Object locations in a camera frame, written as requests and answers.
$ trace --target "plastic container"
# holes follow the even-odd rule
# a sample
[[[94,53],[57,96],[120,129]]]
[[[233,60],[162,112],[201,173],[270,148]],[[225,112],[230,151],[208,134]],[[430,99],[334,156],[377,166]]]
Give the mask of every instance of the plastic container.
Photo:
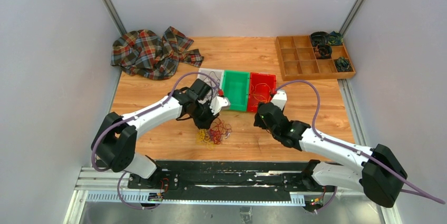
[[[223,74],[223,94],[230,100],[230,110],[247,111],[250,73],[225,70]]]
[[[269,74],[250,73],[250,89],[248,95],[248,112],[256,112],[259,102],[267,103],[270,94],[275,91],[276,76]]]
[[[224,71],[223,70],[206,69],[204,67],[201,67],[201,68],[199,68],[199,72],[207,74],[211,78],[216,80],[219,83],[219,89],[222,89],[222,77],[224,75]],[[204,100],[200,101],[201,103],[205,103],[205,101],[211,100],[212,98],[214,98],[218,94],[217,86],[215,86],[214,83],[211,80],[209,80],[208,77],[206,77],[204,75],[197,75],[197,78],[203,80],[204,82],[209,84],[211,87],[213,87],[212,96],[211,96],[211,91],[208,92],[208,94],[204,98]]]

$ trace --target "plaid shirt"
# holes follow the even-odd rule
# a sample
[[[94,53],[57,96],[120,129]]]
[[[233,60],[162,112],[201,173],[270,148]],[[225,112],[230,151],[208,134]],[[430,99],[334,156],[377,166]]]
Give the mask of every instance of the plaid shirt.
[[[187,51],[193,40],[170,26],[163,38],[149,30],[124,34],[113,43],[112,66],[129,75],[142,75],[153,80],[171,78],[179,62],[200,67],[203,56],[198,49]]]

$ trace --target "red tray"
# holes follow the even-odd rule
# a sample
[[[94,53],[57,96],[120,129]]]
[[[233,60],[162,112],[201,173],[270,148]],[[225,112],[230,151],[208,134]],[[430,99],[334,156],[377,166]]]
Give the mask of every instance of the red tray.
[[[275,88],[275,75],[250,73],[247,112],[256,112],[259,102],[269,102],[270,94],[274,92]]]

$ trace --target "plaid cloth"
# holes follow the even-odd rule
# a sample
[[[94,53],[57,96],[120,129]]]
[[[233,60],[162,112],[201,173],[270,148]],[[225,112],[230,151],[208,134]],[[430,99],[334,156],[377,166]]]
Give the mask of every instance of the plaid cloth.
[[[203,56],[198,49],[187,51],[193,40],[170,26],[163,38],[150,30],[124,34],[113,43],[112,66],[129,75],[142,75],[153,80],[171,78],[179,62],[200,67]]]

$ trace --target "green tray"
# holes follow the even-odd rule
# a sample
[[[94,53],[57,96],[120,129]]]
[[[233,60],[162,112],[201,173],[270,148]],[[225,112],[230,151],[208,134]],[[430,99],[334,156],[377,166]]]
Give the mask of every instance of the green tray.
[[[223,94],[230,100],[230,110],[247,111],[250,73],[225,70],[223,74]]]

